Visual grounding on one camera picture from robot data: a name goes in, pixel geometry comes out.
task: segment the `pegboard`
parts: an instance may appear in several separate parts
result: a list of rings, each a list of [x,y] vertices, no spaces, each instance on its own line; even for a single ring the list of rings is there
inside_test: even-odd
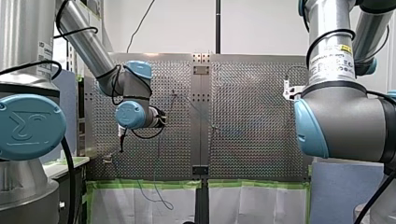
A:
[[[170,120],[155,139],[140,140],[130,133],[124,152],[119,153],[116,107],[101,95],[86,71],[86,146],[94,152],[89,179],[152,179],[154,173],[158,180],[192,179],[193,165],[208,165],[210,178],[307,179],[309,159],[297,148],[292,104],[282,97],[286,71],[302,65],[304,57],[112,57],[117,63],[140,60],[151,64],[150,103],[170,112]],[[304,85],[305,77],[302,70],[290,71],[293,85]],[[139,131],[142,135],[156,132]],[[104,162],[109,155],[112,162]]]
[[[295,138],[293,103],[283,80],[303,57],[212,57],[210,178],[305,181],[310,159]],[[290,85],[304,85],[304,69],[291,69]]]

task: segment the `label sticker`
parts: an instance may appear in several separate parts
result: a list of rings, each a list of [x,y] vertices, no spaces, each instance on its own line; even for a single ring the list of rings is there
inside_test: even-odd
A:
[[[42,41],[38,42],[38,55],[39,61],[52,60],[52,46]],[[51,76],[52,64],[45,63],[37,66],[37,73],[42,76]]]
[[[313,58],[309,64],[312,76],[355,76],[352,48],[347,45],[326,47],[325,51]]]
[[[324,50],[341,50],[341,51],[345,51],[348,52],[350,54],[352,54],[352,48],[348,45],[332,45],[332,46],[327,46]]]

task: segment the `robotic arm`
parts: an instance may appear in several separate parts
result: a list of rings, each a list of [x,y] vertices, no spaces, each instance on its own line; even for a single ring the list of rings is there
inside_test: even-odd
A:
[[[75,1],[56,1],[56,11],[60,15],[60,28],[67,32],[89,27]],[[103,94],[123,96],[116,112],[119,125],[128,129],[161,128],[165,123],[164,113],[149,106],[152,94],[150,87],[151,67],[148,63],[128,62],[115,65],[94,32],[83,31],[69,35],[67,39],[89,67],[99,83]]]
[[[356,34],[349,21],[355,5],[362,10]],[[356,81],[374,72],[396,1],[302,0],[301,6],[310,48],[309,82],[295,103],[299,147],[310,156],[384,163],[383,184],[362,213],[374,203],[370,223],[396,223],[396,184],[390,184],[396,174],[395,95],[367,91]],[[367,97],[373,93],[380,98]]]
[[[118,124],[133,130],[166,123],[165,114],[149,106],[150,65],[115,65],[94,32],[80,31],[88,23],[75,1],[0,0],[0,219],[5,223],[56,224],[58,209],[64,207],[59,206],[57,182],[48,180],[38,159],[61,143],[66,130],[60,92],[51,81],[57,13],[57,24],[64,36],[73,33],[67,39],[98,88],[107,96],[123,96],[115,113]],[[68,151],[65,139],[62,145]],[[70,153],[67,159],[73,167]],[[69,172],[72,192],[73,168]],[[70,197],[69,214],[74,214],[73,193]]]

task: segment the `white wall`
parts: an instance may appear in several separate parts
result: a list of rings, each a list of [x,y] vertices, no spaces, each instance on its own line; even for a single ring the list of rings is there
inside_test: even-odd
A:
[[[150,0],[105,0],[105,27],[116,52],[125,52]],[[156,1],[130,52],[208,52],[215,47],[215,1]]]
[[[151,0],[105,0],[104,25],[115,52],[124,52],[131,34]],[[223,0],[221,1],[221,53],[305,55],[308,33],[298,15],[296,0]],[[360,9],[351,13],[356,27]],[[369,90],[388,90],[396,78],[391,74],[389,57],[393,32],[388,44],[377,55],[374,76],[360,78]],[[135,36],[130,52],[191,53],[215,51],[215,1],[156,1]]]

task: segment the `robot logo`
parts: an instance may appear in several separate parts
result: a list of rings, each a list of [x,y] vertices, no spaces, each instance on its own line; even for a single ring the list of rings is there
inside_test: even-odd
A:
[[[43,112],[13,112],[9,117],[16,123],[17,126],[12,131],[11,137],[18,143],[7,144],[9,146],[40,144],[39,141],[35,141],[34,139],[34,131],[36,128],[39,128],[38,125],[47,120],[47,114],[48,113]]]

